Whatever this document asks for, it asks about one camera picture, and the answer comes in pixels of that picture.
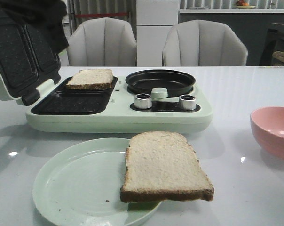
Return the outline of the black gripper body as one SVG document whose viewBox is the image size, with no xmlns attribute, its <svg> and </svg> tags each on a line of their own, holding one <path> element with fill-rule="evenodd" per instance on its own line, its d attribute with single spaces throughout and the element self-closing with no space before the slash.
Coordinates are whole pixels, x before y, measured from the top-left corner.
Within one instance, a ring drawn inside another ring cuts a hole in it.
<svg viewBox="0 0 284 226">
<path fill-rule="evenodd" d="M 40 31 L 55 52 L 68 47 L 62 25 L 67 7 L 61 0 L 0 0 L 0 9 L 17 24 Z"/>
</svg>

